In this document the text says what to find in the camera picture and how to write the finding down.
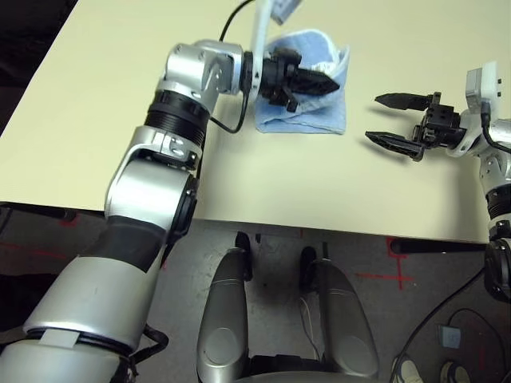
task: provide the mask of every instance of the cloth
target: cloth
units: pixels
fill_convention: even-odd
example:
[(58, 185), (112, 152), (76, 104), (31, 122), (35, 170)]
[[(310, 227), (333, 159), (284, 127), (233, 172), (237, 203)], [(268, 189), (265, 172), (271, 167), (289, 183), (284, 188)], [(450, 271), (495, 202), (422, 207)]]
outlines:
[(320, 30), (302, 30), (276, 39), (267, 45), (297, 50), (302, 55), (300, 68), (318, 70), (334, 79), (340, 88), (325, 96), (296, 94), (299, 102), (295, 113), (284, 107), (269, 105), (259, 96), (255, 100), (255, 124), (265, 133), (337, 133), (346, 130), (346, 84), (350, 47), (337, 49), (332, 40)]

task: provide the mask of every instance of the white table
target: white table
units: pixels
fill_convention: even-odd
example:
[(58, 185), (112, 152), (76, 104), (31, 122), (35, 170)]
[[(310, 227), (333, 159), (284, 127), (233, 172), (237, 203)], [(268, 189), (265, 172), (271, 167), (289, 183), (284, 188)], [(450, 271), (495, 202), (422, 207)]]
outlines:
[[(103, 208), (133, 130), (145, 119), (168, 51), (217, 38), (234, 0), (80, 0), (0, 139), (0, 200)], [(253, 6), (226, 41), (249, 47)], [(488, 216), (473, 158), (428, 152), (419, 164), (382, 152), (366, 130), (405, 134), (420, 112), (373, 102), (388, 92), (442, 92), (465, 108), (465, 74), (498, 60), (511, 116), (509, 0), (304, 0), (269, 36), (318, 28), (351, 46), (347, 133), (257, 132), (209, 125), (195, 217), (431, 239), (485, 241)], [(217, 106), (229, 124), (240, 101)]]

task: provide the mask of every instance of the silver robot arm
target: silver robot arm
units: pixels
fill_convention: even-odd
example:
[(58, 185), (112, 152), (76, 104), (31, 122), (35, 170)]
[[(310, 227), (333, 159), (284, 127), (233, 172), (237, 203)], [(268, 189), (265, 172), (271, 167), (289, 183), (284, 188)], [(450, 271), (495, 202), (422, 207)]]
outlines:
[(376, 144), (420, 161), (426, 149), (443, 147), (449, 156), (481, 160), (479, 180), (488, 204), (489, 243), (485, 253), (485, 287), (496, 299), (511, 302), (511, 120), (498, 119), (497, 63), (484, 64), (466, 76), (468, 108), (458, 114), (440, 104), (440, 93), (420, 96), (388, 93), (376, 101), (393, 109), (425, 110), (411, 140), (388, 132), (366, 132)]
[(244, 52), (199, 41), (168, 56), (145, 124), (110, 184), (107, 229), (59, 275), (0, 356), (0, 381), (131, 381), (158, 270), (188, 230), (206, 124), (220, 93), (240, 91)]

